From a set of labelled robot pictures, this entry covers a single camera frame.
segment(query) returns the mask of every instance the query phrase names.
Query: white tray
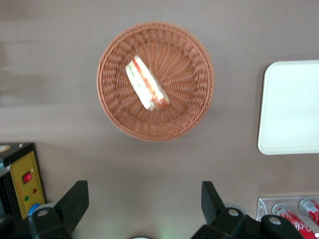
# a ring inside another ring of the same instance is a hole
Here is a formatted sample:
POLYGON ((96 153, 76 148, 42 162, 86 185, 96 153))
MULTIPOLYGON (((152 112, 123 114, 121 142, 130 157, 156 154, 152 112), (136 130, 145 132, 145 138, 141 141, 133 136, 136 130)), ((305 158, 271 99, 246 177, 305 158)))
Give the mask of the white tray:
POLYGON ((266 155, 319 153, 319 60, 268 67, 258 148, 266 155))

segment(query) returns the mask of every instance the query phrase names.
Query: red button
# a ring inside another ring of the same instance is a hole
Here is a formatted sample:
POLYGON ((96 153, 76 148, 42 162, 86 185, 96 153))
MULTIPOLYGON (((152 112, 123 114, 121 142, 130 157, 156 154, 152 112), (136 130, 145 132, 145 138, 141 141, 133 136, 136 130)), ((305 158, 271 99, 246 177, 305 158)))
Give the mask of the red button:
POLYGON ((22 179, 23 179, 23 183, 26 184, 28 181, 30 181, 32 179, 31 173, 28 172, 28 173, 24 174, 22 179))

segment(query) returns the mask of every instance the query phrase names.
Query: blue knob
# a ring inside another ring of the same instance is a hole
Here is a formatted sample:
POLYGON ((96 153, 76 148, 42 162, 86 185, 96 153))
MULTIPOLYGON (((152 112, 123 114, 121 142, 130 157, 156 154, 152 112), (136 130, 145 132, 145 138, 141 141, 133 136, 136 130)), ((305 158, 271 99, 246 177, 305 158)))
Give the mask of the blue knob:
POLYGON ((28 216, 31 216, 31 214, 34 213, 35 209, 37 209, 37 207, 39 207, 39 206, 41 206, 41 204, 39 204, 39 203, 34 204, 34 205, 30 208, 30 211, 29 211, 28 216))

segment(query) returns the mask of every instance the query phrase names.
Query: round basket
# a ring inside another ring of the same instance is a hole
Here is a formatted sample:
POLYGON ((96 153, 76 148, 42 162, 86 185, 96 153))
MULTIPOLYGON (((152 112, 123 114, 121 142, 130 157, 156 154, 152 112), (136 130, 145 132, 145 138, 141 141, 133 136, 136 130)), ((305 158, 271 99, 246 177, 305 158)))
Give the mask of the round basket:
POLYGON ((177 138, 206 114, 214 92, 214 70, 207 51, 186 30, 164 22, 133 26, 113 39, 101 57, 97 89, 110 120, 144 140, 177 138), (163 110, 145 109, 125 67, 138 55, 168 95, 163 110))

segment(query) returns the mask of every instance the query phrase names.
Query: coca-cola can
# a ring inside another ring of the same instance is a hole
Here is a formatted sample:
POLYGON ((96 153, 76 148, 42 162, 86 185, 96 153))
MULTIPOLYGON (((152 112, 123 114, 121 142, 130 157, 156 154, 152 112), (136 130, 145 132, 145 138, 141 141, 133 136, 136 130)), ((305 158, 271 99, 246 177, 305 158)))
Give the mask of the coca-cola can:
POLYGON ((316 239, 313 231, 293 213, 293 210, 286 203, 277 203, 272 211, 274 215, 288 219, 304 238, 316 239))
POLYGON ((299 203, 299 209, 319 226, 319 203, 305 198, 299 203))

